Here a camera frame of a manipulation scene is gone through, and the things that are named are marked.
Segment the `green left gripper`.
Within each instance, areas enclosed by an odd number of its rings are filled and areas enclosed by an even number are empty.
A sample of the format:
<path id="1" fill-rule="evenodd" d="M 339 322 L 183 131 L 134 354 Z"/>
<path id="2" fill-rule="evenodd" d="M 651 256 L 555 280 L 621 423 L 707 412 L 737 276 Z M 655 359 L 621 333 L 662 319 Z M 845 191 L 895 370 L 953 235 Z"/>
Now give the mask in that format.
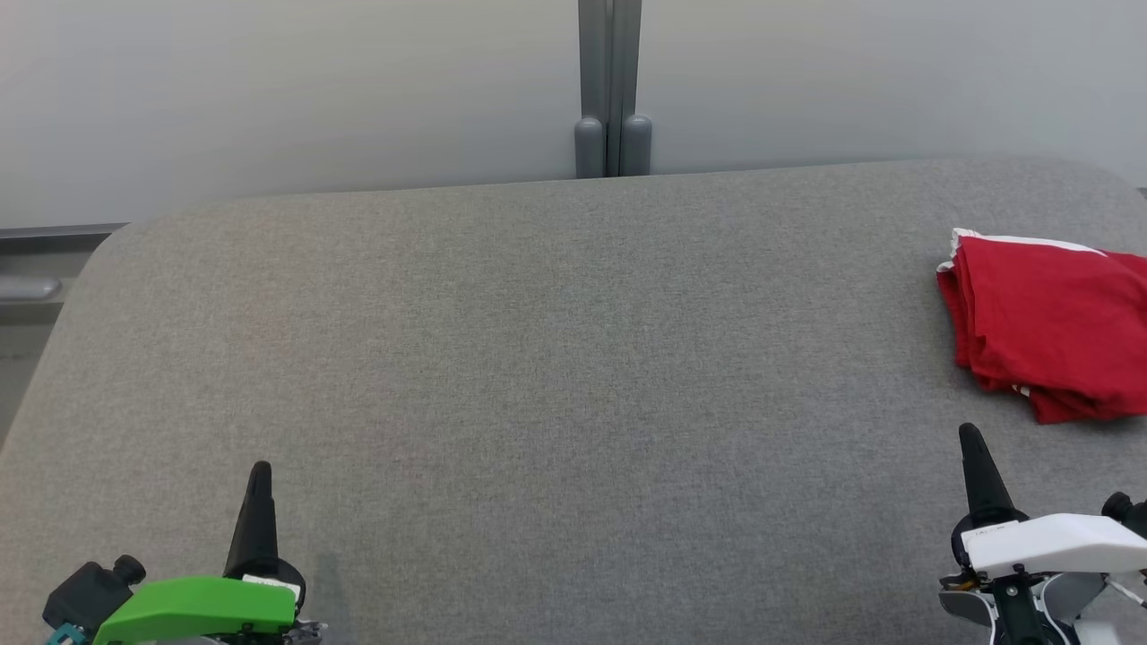
<path id="1" fill-rule="evenodd" d="M 298 568 L 279 558 L 273 469 L 257 461 L 224 567 L 224 576 L 147 583 L 102 625 L 97 644 L 185 642 L 282 644 L 298 625 L 307 585 Z"/>

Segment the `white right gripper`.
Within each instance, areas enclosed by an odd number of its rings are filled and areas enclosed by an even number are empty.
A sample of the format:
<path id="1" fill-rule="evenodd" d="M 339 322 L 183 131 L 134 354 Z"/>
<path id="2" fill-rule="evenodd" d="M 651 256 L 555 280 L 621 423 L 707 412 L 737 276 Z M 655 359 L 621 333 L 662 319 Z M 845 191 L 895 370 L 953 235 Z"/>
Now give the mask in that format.
<path id="1" fill-rule="evenodd" d="M 989 580 L 1029 575 L 1126 574 L 1146 567 L 1146 541 L 1108 516 L 1016 510 L 980 429 L 959 427 L 968 513 L 957 524 L 957 564 Z"/>

